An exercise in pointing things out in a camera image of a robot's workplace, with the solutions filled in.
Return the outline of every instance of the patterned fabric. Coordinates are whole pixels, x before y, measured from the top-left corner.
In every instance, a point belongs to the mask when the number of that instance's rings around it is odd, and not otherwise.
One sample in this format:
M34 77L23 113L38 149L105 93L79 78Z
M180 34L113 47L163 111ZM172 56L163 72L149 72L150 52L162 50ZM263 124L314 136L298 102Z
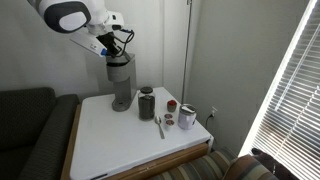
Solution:
M232 161L224 180L276 180L268 169L250 155L242 156Z
M226 173L230 162L236 156L227 148L203 156L181 166L166 171L152 180L201 180L201 179L221 179Z
M51 88L0 92L0 150L34 145L55 99Z

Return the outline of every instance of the metal canister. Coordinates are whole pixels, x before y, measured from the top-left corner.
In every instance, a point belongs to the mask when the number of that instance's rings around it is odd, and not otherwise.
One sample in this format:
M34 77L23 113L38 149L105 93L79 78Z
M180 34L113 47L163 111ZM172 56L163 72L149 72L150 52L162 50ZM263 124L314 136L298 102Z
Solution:
M182 104L179 110L178 125L182 129L191 129L196 121L197 110L190 104Z

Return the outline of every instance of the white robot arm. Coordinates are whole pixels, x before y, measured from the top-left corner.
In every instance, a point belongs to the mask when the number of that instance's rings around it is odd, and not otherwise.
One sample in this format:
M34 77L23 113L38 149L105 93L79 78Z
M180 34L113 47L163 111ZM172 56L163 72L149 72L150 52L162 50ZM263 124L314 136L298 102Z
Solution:
M111 33L115 38L112 32L122 30L124 25L122 15L107 11L104 0L28 0L28 2L51 29L59 33L73 33L72 41L101 57L108 55L108 51L105 43L101 43L97 36L100 40L106 39L101 37ZM78 31L82 27L86 27L87 31Z

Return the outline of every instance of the couch cushion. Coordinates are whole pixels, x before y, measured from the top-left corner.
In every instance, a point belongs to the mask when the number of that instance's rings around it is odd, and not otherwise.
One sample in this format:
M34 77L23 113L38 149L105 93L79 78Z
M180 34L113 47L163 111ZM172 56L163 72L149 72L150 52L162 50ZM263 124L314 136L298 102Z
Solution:
M155 177L153 180L172 180L172 179L221 179L227 171L230 162L236 156L227 148L198 158L181 166L166 171Z
M246 155L232 161L223 179L276 180L278 178L254 157Z
M0 92L0 150L34 144L54 104L51 88Z
M32 146L26 146L10 151L0 151L0 179L18 179L32 148Z

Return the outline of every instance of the white table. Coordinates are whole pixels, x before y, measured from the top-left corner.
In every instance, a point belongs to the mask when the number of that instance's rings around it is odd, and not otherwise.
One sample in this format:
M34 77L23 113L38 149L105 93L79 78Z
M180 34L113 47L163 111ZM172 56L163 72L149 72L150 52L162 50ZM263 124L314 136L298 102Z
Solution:
M154 92L155 114L162 119L165 139L161 139L159 127L153 120L139 119L137 95L125 112L112 110L114 95L83 101L71 164L71 179L110 177L206 141L209 141L211 149L213 137L198 121L191 130L183 130L178 126L179 103L176 111L171 113L174 126L166 128L163 117L168 113L166 103L174 98L164 88L154 88Z

